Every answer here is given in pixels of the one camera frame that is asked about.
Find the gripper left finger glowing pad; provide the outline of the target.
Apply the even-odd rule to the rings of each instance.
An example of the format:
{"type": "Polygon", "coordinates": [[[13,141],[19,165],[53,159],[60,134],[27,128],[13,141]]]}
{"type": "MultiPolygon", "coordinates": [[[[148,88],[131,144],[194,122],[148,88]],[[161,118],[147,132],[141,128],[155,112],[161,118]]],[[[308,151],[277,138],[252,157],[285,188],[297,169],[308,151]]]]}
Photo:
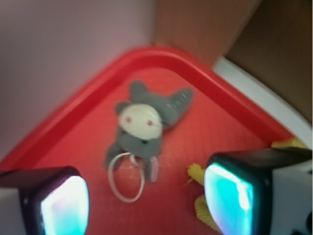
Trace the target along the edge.
{"type": "Polygon", "coordinates": [[[89,191],[72,166],[0,172],[2,235],[83,235],[89,191]]]}

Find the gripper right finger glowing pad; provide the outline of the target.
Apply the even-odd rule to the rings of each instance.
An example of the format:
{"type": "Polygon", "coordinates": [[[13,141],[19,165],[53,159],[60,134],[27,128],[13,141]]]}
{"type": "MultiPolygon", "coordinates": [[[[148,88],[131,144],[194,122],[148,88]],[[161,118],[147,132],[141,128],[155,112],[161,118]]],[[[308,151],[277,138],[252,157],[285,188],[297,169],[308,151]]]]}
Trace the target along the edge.
{"type": "Polygon", "coordinates": [[[213,154],[207,207],[224,235],[310,235],[313,155],[298,147],[213,154]]]}

